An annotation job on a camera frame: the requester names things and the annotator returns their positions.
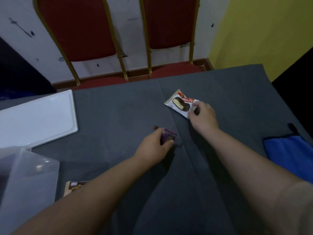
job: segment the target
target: gold chair frame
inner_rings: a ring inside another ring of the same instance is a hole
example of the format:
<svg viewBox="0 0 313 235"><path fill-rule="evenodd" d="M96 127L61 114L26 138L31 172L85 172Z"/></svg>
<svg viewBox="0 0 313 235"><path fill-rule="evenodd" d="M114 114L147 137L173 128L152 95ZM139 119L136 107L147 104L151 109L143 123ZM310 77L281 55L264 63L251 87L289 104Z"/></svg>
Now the gold chair frame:
<svg viewBox="0 0 313 235"><path fill-rule="evenodd" d="M65 55L65 53L64 53L60 43L58 42L58 40L54 36L54 34L53 34L52 30L50 29L49 25L46 23L45 18L41 15L40 10L38 8L38 1L39 0L33 0L33 5L34 5L34 8L35 8L35 11L36 11L39 19L43 23L44 27L48 31L49 35L53 39L54 43L57 45L59 51L61 52L61 54L62 54L62 56L63 56L63 58L64 58L64 60L65 60L65 62L67 64L67 66L69 67L69 70L71 71L71 73L73 74L73 77L75 78L76 84L79 86L80 85L80 79L79 79L79 77L78 77L78 75L77 75L77 73L76 73L72 63L68 60L67 56ZM117 57L118 57L120 66L122 68L124 78L125 78L125 80L128 81L127 72L126 72L126 69L125 69L125 66L124 66L124 62L123 62L123 59L122 59L122 55L121 55L120 45L119 45L119 42L116 39L115 32L114 32L114 26L113 26L113 22L112 22L112 17L111 17L111 12L110 12L110 9L109 9L109 5L108 5L106 0L102 0L102 3L103 3L104 8L105 8L106 17L108 19L110 33L111 33L111 37L112 37L112 41L113 41L113 44L114 44L115 51L117 53Z"/></svg>
<svg viewBox="0 0 313 235"><path fill-rule="evenodd" d="M145 41L146 41L146 52L147 52L149 76L151 77L151 74L152 74L151 52L150 52L150 44L149 44L149 35L148 35L148 28L147 28L146 13L145 13L145 7L144 7L144 4L143 4L143 0L139 0L139 5L140 5L140 11L141 11L141 16L142 16L142 24L143 24L144 34L145 34ZM200 0L197 0L196 1L195 16L194 16L193 33L192 33L192 36L191 36L190 47L189 47L189 63L190 64L193 64L194 45L195 45L195 33L196 33L196 24L197 24L199 6L200 6Z"/></svg>

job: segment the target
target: purple snack package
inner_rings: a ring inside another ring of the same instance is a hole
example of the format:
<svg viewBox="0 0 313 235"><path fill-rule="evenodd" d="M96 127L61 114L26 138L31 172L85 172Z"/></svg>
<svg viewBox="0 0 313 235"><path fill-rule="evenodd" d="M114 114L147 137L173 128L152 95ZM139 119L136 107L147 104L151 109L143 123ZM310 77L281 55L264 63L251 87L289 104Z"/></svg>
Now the purple snack package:
<svg viewBox="0 0 313 235"><path fill-rule="evenodd" d="M177 136L177 133L169 130L169 129L162 129L162 135L161 135L161 145L163 145L168 140L175 140Z"/></svg>

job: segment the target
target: white wall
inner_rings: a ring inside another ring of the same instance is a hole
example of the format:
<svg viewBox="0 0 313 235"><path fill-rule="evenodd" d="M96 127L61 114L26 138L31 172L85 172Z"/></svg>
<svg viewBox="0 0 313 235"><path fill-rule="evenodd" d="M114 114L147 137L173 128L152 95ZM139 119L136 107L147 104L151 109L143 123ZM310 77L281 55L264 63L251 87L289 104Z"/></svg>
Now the white wall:
<svg viewBox="0 0 313 235"><path fill-rule="evenodd" d="M113 24L120 37L127 70L147 67L147 57L139 8L139 0L107 0ZM220 20L229 0L201 0L198 14L194 59L206 58ZM28 36L10 19L17 21ZM73 76L45 27L42 25L32 0L0 0L0 37L26 59L51 83L72 80ZM152 65L162 65L188 60L189 47L153 50ZM78 75L87 77L121 71L116 56L74 62Z"/></svg>

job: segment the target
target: yellow wall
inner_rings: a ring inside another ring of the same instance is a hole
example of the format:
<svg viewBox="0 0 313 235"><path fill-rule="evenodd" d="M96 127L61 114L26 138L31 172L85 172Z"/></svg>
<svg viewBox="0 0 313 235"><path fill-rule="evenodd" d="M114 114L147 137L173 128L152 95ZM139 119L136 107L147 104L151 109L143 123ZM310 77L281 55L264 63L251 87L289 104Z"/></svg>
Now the yellow wall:
<svg viewBox="0 0 313 235"><path fill-rule="evenodd" d="M313 47L313 0L230 0L209 59L215 69L262 63L273 81Z"/></svg>

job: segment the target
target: plastic container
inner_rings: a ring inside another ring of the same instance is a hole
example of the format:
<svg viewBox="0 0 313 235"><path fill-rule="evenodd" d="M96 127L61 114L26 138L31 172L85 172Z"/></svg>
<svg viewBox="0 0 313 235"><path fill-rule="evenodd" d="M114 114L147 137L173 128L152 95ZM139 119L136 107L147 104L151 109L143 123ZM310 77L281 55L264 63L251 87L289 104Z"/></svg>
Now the plastic container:
<svg viewBox="0 0 313 235"><path fill-rule="evenodd" d="M9 235L54 203L60 163L23 148L0 149L0 230Z"/></svg>

